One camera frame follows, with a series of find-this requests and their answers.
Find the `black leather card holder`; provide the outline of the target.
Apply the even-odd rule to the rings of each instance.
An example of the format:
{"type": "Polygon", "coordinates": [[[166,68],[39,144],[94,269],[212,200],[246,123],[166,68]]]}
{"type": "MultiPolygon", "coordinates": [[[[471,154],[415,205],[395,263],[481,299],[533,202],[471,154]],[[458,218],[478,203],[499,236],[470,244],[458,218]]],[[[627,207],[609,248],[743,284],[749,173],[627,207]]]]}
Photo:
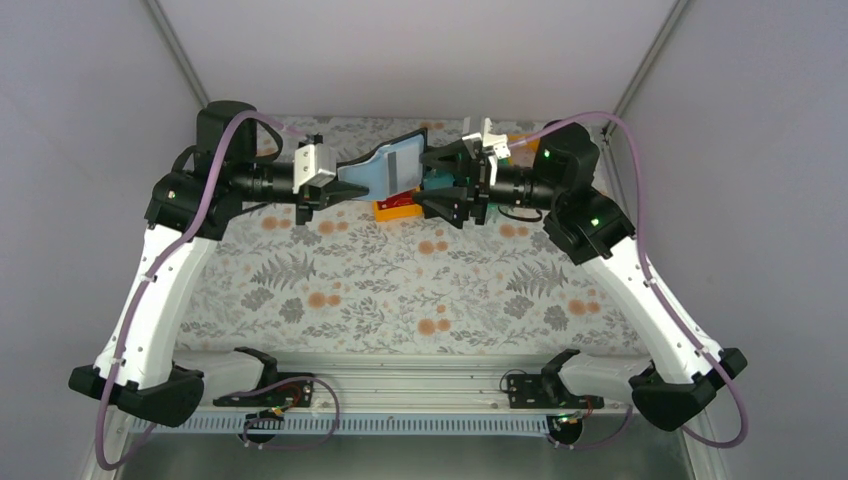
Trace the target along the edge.
{"type": "Polygon", "coordinates": [[[428,130],[419,128],[392,140],[354,160],[339,163],[337,178],[368,189],[359,201],[383,201],[416,189],[423,179],[420,156],[428,147],[428,130]]]}

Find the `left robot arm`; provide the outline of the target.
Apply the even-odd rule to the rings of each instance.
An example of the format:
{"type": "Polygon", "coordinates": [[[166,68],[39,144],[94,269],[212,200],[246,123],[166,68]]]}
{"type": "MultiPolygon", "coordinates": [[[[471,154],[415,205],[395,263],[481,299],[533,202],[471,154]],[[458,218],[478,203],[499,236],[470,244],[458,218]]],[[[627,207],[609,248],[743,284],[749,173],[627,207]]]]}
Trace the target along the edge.
{"type": "Polygon", "coordinates": [[[219,100],[196,119],[196,141],[155,185],[144,249],[116,329],[96,360],[72,370],[70,389],[153,424],[176,427],[214,398],[210,367],[173,356],[194,284],[247,202],[292,204],[298,224],[319,210],[367,194],[338,179],[319,136],[301,134],[295,160],[257,151],[258,133],[283,145],[283,124],[248,103],[219,100]]]}

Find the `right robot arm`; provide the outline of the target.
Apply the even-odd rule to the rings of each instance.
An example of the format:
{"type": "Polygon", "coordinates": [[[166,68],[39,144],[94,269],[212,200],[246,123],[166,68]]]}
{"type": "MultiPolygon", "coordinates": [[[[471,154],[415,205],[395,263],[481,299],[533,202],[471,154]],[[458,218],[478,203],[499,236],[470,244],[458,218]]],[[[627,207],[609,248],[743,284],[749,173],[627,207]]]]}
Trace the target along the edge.
{"type": "Polygon", "coordinates": [[[647,350],[631,358],[564,351],[543,369],[544,399],[565,407],[600,397],[635,407],[659,429],[685,428],[720,390],[733,388],[744,354],[698,326],[653,269],[636,226],[594,187],[600,150],[589,131],[575,120],[553,121],[531,141],[537,151],[529,167],[511,165],[515,143],[488,129],[426,148],[420,163],[450,174],[453,184],[418,192],[414,201],[455,228],[483,224],[492,205],[541,211],[550,242],[613,299],[647,350]]]}

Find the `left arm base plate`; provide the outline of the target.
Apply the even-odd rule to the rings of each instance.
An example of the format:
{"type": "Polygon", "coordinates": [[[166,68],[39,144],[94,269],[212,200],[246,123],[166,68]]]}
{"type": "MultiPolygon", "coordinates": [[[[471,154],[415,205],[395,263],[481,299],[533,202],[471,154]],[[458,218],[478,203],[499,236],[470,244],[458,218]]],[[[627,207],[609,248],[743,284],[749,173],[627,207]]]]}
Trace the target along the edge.
{"type": "Polygon", "coordinates": [[[212,401],[215,407],[271,409],[310,407],[315,385],[314,378],[305,372],[283,373],[281,380],[249,396],[223,396],[212,401]]]}

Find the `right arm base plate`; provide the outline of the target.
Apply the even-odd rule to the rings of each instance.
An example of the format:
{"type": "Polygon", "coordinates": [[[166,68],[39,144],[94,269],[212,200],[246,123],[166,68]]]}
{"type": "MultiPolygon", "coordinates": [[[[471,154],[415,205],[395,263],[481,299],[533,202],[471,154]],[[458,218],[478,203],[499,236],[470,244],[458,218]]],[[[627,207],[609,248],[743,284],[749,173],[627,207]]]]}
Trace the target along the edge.
{"type": "Polygon", "coordinates": [[[540,374],[508,374],[503,389],[511,409],[602,409],[605,405],[601,397],[577,396],[561,384],[547,387],[540,374]]]}

